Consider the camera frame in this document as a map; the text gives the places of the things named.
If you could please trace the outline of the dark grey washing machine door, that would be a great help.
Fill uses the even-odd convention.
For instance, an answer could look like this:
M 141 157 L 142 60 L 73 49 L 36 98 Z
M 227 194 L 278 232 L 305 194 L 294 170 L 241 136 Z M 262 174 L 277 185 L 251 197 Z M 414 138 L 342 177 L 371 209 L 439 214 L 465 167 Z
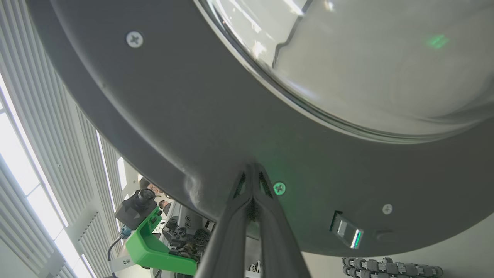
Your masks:
M 69 93 L 143 176 L 219 220 L 258 162 L 304 252 L 381 256 L 494 216 L 494 121 L 427 144 L 325 127 L 259 82 L 192 0 L 27 0 Z

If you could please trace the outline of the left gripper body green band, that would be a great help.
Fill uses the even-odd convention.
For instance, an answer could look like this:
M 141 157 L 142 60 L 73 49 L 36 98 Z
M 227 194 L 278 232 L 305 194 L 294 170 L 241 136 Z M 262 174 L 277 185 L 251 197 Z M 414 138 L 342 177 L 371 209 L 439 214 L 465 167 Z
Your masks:
M 194 276 L 197 270 L 196 261 L 171 255 L 169 248 L 153 235 L 162 220 L 161 213 L 159 207 L 155 207 L 126 241 L 125 246 L 132 262 L 142 267 Z

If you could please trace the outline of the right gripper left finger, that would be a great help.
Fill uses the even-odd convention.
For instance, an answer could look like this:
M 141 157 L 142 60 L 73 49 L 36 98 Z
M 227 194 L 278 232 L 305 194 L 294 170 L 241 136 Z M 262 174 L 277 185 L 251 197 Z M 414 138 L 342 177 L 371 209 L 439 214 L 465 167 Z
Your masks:
M 247 165 L 233 184 L 195 278 L 245 278 L 246 232 L 254 214 L 253 181 L 254 168 Z

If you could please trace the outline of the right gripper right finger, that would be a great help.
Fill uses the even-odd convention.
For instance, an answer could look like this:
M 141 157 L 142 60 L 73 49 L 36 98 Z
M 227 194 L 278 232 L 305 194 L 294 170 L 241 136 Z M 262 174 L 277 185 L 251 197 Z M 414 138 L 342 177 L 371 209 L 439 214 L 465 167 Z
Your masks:
M 311 278 L 266 169 L 254 164 L 254 203 L 261 226 L 261 278 Z

